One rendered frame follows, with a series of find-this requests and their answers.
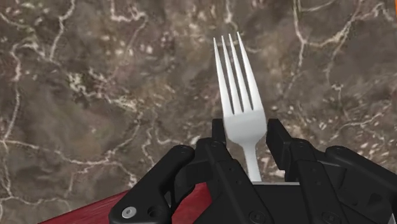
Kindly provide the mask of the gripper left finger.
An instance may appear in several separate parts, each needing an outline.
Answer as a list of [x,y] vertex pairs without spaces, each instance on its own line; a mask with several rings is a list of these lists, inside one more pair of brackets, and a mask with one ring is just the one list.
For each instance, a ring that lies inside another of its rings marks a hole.
[[[181,203],[199,184],[209,188],[210,203],[197,216]],[[109,224],[274,224],[274,219],[225,146],[220,119],[212,136],[194,148],[172,147],[111,209]]]

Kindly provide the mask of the white fork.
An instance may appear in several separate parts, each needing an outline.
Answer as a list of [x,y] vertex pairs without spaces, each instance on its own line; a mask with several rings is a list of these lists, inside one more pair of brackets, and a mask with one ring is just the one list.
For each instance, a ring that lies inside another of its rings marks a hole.
[[256,145],[267,132],[267,119],[240,34],[237,38],[243,65],[239,63],[232,38],[229,39],[231,55],[222,39],[224,61],[220,59],[216,40],[213,41],[223,123],[227,138],[243,149],[249,179],[260,182]]

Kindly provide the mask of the red wooden board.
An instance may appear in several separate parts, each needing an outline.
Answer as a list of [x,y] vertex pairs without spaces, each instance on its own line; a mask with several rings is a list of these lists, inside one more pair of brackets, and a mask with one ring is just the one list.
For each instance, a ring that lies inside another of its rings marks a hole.
[[[126,193],[113,195],[38,224],[109,224],[111,208]],[[195,185],[192,193],[183,199],[172,215],[172,224],[193,224],[210,203],[211,196],[206,183]]]

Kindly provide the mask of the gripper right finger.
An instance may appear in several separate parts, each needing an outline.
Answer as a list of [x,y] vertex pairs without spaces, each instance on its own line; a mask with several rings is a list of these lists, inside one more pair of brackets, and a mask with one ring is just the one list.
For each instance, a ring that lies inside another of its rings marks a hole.
[[278,119],[266,144],[287,182],[297,182],[310,224],[397,224],[397,174],[343,146],[319,151]]

